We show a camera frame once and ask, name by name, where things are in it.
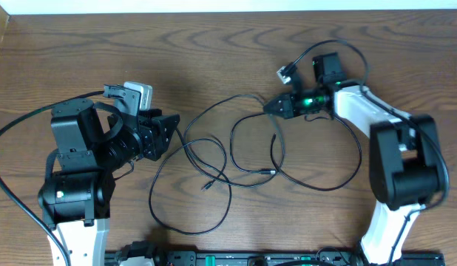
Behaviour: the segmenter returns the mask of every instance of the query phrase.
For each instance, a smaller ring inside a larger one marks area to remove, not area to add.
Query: green led light
[[[305,105],[311,105],[311,103],[312,103],[313,101],[314,101],[314,100],[312,100],[312,99],[310,99],[310,98],[309,98],[309,99],[304,99],[304,104],[305,104]]]
[[[206,266],[215,266],[215,256],[206,256]]]
[[[302,256],[301,260],[311,260],[310,256]]]

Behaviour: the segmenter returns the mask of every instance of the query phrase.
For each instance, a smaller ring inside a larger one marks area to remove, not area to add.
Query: white wall
[[[457,9],[457,0],[0,0],[10,15]]]

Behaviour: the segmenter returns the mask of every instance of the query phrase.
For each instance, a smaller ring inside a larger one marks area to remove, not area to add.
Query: black bracket
[[[143,139],[143,156],[156,161],[168,150],[180,121],[179,115],[162,115],[160,109],[150,109],[140,112],[138,120]]]
[[[439,147],[434,119],[428,115],[410,120]],[[416,149],[403,159],[400,146]],[[433,147],[405,123],[376,123],[370,127],[370,185],[378,201],[395,211],[403,205],[428,203],[444,187],[444,172]]]
[[[109,218],[114,189],[109,172],[54,174],[38,193],[44,223],[54,230],[60,222],[83,219],[84,226],[92,226],[94,219]]]
[[[339,56],[336,52],[319,55],[313,58],[313,65],[317,82],[313,89],[303,88],[302,79],[293,63],[278,71],[283,83],[292,85],[292,91],[270,100],[264,105],[263,111],[285,119],[326,111],[333,119],[334,93],[341,89],[339,83],[345,80]]]
[[[147,241],[135,241],[116,253],[105,253],[105,266],[119,266],[132,258],[152,259],[154,266],[168,266],[168,254],[157,245]]]

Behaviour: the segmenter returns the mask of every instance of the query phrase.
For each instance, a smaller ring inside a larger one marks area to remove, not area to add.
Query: cable connector
[[[208,190],[209,188],[211,188],[212,185],[214,185],[214,180],[208,181],[207,184],[205,184],[200,190],[201,190],[201,191],[206,191],[206,190]]]
[[[296,69],[296,65],[291,62],[287,66],[282,66],[276,74],[283,84],[289,84],[291,82],[291,75],[296,71]]]
[[[258,174],[276,174],[276,170],[269,169],[269,168],[263,168],[263,169],[260,169],[260,172],[258,172]]]

